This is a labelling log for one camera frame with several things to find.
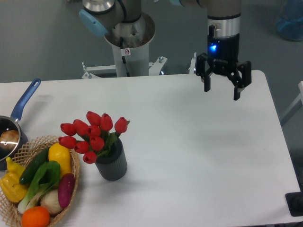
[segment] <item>gray vase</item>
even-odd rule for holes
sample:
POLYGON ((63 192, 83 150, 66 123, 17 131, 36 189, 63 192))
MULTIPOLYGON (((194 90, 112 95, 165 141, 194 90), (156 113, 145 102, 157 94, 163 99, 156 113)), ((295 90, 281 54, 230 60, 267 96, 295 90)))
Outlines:
POLYGON ((127 162, 122 141, 113 143, 111 155, 99 157, 95 162, 100 174, 109 181, 116 181, 123 177, 127 171, 127 162))

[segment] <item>red tulip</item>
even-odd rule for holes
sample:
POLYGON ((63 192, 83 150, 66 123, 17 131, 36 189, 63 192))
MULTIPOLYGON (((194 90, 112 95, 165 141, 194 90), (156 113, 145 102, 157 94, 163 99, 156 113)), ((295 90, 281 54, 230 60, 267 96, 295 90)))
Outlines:
POLYGON ((101 116, 100 126, 104 131, 110 131, 113 128, 113 121, 108 114, 104 113, 101 116))
POLYGON ((74 120, 73 125, 75 126, 76 131, 80 136, 86 135, 89 126, 85 122, 83 122, 79 119, 76 119, 76 120, 74 120))
POLYGON ((77 133, 75 126, 71 123, 63 123, 60 127, 66 135, 73 136, 77 133))
POLYGON ((89 152, 85 153, 83 156, 83 161, 88 164, 93 164, 96 162, 96 160, 97 160, 97 155, 93 151, 89 151, 89 152))
POLYGON ((119 120, 115 123, 115 130, 120 134, 126 132, 127 120, 124 117, 120 117, 119 120))
POLYGON ((101 129, 96 125, 89 126, 87 130, 88 136, 100 136, 101 135, 101 129))
POLYGON ((101 117, 99 114, 94 113, 92 111, 88 111, 86 114, 86 118, 91 125, 96 125, 96 126, 100 125, 101 117))
POLYGON ((59 144, 68 149, 73 149, 77 141, 73 136, 63 136, 59 137, 59 144))
POLYGON ((87 141, 78 142, 74 149, 79 154, 85 154, 89 151, 89 143, 87 141))
POLYGON ((101 150, 104 147, 104 140, 99 136, 90 137, 90 146, 95 151, 101 150))

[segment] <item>gray floor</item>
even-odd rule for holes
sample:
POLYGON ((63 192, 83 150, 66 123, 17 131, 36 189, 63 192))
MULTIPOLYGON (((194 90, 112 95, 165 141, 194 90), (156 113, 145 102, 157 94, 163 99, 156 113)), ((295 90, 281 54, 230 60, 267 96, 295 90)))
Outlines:
MULTIPOLYGON (((243 1, 239 54, 240 61, 249 60, 254 70, 266 74, 279 117, 299 94, 298 84, 303 80, 303 42, 284 40, 275 32, 281 2, 243 1)), ((193 53, 206 51, 206 10, 178 8, 168 0, 142 3, 156 25, 150 61, 163 55, 169 59, 167 74, 186 73, 193 53)), ((86 66, 113 65, 111 48, 104 38, 95 37, 81 24, 81 8, 79 1, 0 1, 0 82, 36 77, 80 79, 82 61, 86 66)), ((296 168, 303 166, 302 119, 303 108, 283 127, 296 168)))

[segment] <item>onion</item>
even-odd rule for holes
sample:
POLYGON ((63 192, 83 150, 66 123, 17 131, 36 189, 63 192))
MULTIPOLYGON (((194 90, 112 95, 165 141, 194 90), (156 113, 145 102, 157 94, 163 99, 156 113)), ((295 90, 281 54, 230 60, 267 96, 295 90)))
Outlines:
POLYGON ((40 205, 45 207, 50 214, 57 214, 63 210, 59 204, 57 189, 51 190, 43 196, 40 205))

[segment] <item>pot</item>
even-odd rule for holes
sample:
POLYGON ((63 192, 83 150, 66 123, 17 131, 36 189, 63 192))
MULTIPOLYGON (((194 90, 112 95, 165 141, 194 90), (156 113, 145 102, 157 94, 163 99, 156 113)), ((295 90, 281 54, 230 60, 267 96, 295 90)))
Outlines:
POLYGON ((122 178, 127 171, 122 141, 118 138, 112 145, 112 154, 108 157, 99 157, 95 162, 100 174, 109 181, 116 181, 122 178))
POLYGON ((23 109, 41 83, 34 79, 25 93, 15 105, 10 117, 0 116, 0 170, 6 170, 6 158, 13 158, 15 153, 28 142, 27 136, 21 130, 18 121, 21 120, 23 109))

